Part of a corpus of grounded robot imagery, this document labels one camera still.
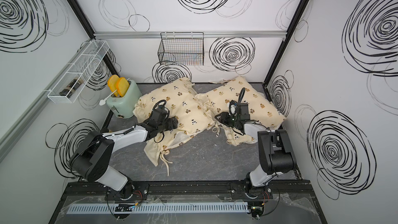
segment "black frame edge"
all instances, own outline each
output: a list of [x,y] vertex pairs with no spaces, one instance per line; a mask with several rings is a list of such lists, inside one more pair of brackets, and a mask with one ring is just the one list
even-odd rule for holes
[[[91,39],[95,39],[94,36],[94,29],[91,26],[90,22],[88,21],[88,18],[86,17],[86,15],[84,14],[82,8],[80,7],[79,3],[77,2],[77,0],[67,0],[70,7],[72,8],[73,12],[75,13],[77,19],[80,21],[83,29],[86,31],[87,35],[89,38]],[[105,54],[104,58],[103,58],[103,62],[105,63],[105,65],[108,67],[109,71],[113,74],[113,75],[118,75],[116,71],[116,68],[113,66],[111,60],[109,59],[108,54]]]
[[272,61],[271,67],[269,68],[269,71],[267,73],[266,79],[264,80],[265,87],[267,87],[269,82],[271,81],[271,77],[274,74],[276,67],[278,66],[278,63],[280,62],[280,60],[286,50],[286,47],[289,44],[289,41],[296,30],[297,24],[300,22],[301,15],[303,14],[309,1],[310,0],[300,0],[300,3],[298,4],[298,7],[296,9],[296,12],[293,15],[292,21],[290,22],[290,25],[287,28],[286,38],[285,38],[285,40],[282,41],[281,45],[279,46],[279,49],[275,55],[274,60]]

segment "white cable tray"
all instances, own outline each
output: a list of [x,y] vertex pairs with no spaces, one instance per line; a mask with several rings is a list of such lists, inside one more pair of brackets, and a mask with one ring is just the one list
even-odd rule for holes
[[[54,103],[74,103],[87,82],[101,65],[102,59],[109,50],[108,43],[103,40],[92,40],[84,51],[71,64],[67,72],[61,77],[57,84],[50,90],[47,97]],[[73,85],[64,91],[69,84]]]
[[121,203],[74,203],[67,214],[180,214],[180,213],[247,213],[247,202],[173,202],[142,203],[131,211],[118,212],[115,208]]

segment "cream pillowcase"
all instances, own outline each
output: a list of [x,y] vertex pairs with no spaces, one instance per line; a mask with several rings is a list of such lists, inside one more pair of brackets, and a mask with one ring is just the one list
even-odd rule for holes
[[205,111],[195,98],[197,93],[192,88],[193,85],[194,83],[186,77],[177,79],[143,95],[133,111],[141,123],[149,117],[153,106],[164,99],[167,101],[166,107],[170,110],[170,117],[177,117],[177,129],[164,132],[163,140],[163,134],[159,133],[155,138],[148,140],[144,148],[147,157],[155,166],[158,165],[158,158],[161,158],[167,166],[167,173],[168,161],[164,155],[169,154],[170,149],[186,143],[196,134],[214,125],[210,109]]
[[[269,127],[271,130],[279,128],[286,117],[281,114],[266,98],[257,92],[243,76],[238,76],[221,87],[195,96],[205,111],[211,110],[215,119],[221,112],[229,112],[228,104],[231,100],[238,101],[242,87],[246,88],[243,102],[248,103],[250,119]],[[223,126],[228,143],[234,146],[240,143],[256,143],[257,141],[248,135],[236,134],[232,128]]]

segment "wire basket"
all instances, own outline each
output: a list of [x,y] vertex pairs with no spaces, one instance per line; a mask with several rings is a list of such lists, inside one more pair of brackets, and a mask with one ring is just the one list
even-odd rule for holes
[[109,50],[108,43],[92,40],[61,77],[47,97],[54,103],[73,103]]
[[163,32],[158,49],[160,64],[176,62],[183,65],[203,65],[205,50],[203,32]]

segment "mint green toaster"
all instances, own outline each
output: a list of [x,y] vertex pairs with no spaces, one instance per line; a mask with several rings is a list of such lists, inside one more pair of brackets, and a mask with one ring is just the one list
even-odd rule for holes
[[106,100],[106,104],[118,118],[131,118],[134,115],[132,113],[134,106],[142,96],[137,83],[130,78],[127,79],[127,81],[130,83],[130,87],[127,89],[125,96],[115,97],[112,94],[112,96]]

